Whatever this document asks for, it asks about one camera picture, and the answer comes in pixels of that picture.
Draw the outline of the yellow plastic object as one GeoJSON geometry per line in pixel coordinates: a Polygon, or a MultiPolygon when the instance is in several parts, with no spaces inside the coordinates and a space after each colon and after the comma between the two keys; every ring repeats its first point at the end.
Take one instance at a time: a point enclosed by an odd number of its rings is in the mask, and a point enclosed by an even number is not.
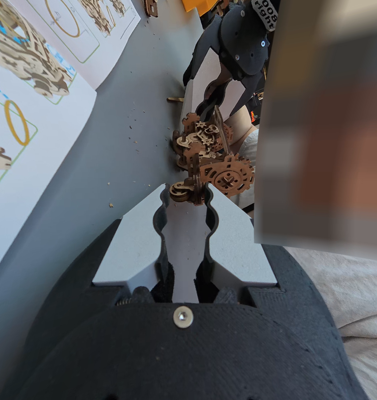
{"type": "Polygon", "coordinates": [[[218,2],[219,0],[182,0],[187,13],[196,8],[199,16],[210,11],[218,2]]]}

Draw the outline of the wooden mechanical puzzle model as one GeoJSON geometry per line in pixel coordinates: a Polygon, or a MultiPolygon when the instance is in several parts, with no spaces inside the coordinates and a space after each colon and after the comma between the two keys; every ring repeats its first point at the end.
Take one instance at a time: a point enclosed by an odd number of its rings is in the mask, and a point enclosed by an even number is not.
{"type": "Polygon", "coordinates": [[[217,106],[209,121],[202,122],[193,112],[186,114],[182,125],[182,132],[173,132],[172,147],[179,156],[177,166],[186,170],[188,177],[171,185],[173,201],[202,205],[206,184],[212,184],[227,198],[250,188],[254,167],[248,158],[232,151],[234,131],[222,121],[217,106]]]}

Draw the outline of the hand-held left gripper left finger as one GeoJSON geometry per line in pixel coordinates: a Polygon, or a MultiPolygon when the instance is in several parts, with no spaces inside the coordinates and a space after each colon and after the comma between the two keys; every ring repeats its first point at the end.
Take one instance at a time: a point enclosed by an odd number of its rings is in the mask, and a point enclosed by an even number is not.
{"type": "Polygon", "coordinates": [[[122,217],[92,280],[95,286],[151,290],[165,282],[168,257],[162,230],[167,224],[169,189],[169,184],[160,185],[122,217]]]}

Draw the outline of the person's white shirt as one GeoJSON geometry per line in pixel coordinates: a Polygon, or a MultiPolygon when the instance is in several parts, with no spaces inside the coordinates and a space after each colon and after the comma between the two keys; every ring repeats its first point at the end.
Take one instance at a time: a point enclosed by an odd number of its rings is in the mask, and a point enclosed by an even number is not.
{"type": "MultiPolygon", "coordinates": [[[[255,129],[251,132],[243,144],[240,147],[239,154],[244,156],[246,159],[251,161],[251,165],[255,167],[256,153],[258,144],[259,129],[255,129]]],[[[254,183],[251,184],[250,188],[238,195],[238,206],[241,209],[254,203],[254,183]]]]}

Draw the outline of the grey desk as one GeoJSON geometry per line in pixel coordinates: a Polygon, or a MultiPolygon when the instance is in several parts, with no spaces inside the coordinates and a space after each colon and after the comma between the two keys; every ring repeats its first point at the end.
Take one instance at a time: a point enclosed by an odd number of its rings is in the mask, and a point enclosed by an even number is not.
{"type": "Polygon", "coordinates": [[[0,263],[0,393],[54,284],[116,218],[180,178],[169,144],[180,127],[183,74],[202,25],[181,1],[158,3],[97,89],[85,127],[0,263]]]}

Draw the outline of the white instruction booklet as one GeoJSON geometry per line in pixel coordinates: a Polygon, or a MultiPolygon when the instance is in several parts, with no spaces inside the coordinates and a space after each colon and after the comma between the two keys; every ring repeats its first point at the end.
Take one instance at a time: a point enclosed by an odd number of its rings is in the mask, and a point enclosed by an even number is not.
{"type": "Polygon", "coordinates": [[[131,1],[0,0],[0,263],[139,21],[131,1]]]}

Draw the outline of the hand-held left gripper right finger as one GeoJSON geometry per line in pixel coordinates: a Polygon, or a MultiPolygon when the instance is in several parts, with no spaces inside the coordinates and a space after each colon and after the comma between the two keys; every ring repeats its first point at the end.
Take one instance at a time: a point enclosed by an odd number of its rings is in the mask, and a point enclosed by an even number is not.
{"type": "Polygon", "coordinates": [[[218,289],[275,287],[277,279],[261,244],[254,242],[250,217],[210,183],[205,185],[205,279],[218,289]]]}

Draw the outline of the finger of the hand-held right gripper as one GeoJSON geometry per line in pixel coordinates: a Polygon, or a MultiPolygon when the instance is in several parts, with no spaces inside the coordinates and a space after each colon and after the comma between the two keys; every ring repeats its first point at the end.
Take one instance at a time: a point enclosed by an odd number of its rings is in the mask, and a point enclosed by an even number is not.
{"type": "Polygon", "coordinates": [[[230,117],[230,78],[221,83],[224,69],[220,65],[219,57],[211,48],[199,67],[196,76],[186,85],[182,106],[182,118],[188,113],[196,113],[200,120],[210,120],[214,107],[218,106],[222,120],[230,117]]]}
{"type": "Polygon", "coordinates": [[[228,119],[239,110],[240,99],[244,93],[244,86],[236,80],[228,80],[217,85],[217,80],[207,86],[207,99],[218,106],[223,119],[228,119]]]}

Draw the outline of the black device with orange lights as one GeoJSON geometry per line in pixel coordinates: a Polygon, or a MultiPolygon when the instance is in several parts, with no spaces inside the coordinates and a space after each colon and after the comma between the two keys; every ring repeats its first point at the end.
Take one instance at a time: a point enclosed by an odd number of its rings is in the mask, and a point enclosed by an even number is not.
{"type": "Polygon", "coordinates": [[[262,110],[262,102],[263,102],[264,91],[256,92],[251,98],[251,122],[255,123],[261,117],[261,110],[262,110]]]}

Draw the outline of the person's right forearm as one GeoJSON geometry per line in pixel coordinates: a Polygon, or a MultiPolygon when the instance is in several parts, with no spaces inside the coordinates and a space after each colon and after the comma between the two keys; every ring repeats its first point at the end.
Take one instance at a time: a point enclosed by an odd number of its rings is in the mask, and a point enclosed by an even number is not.
{"type": "Polygon", "coordinates": [[[246,106],[241,107],[225,122],[233,131],[230,147],[234,153],[238,153],[243,145],[246,147],[257,146],[259,129],[252,124],[251,116],[246,106]]]}

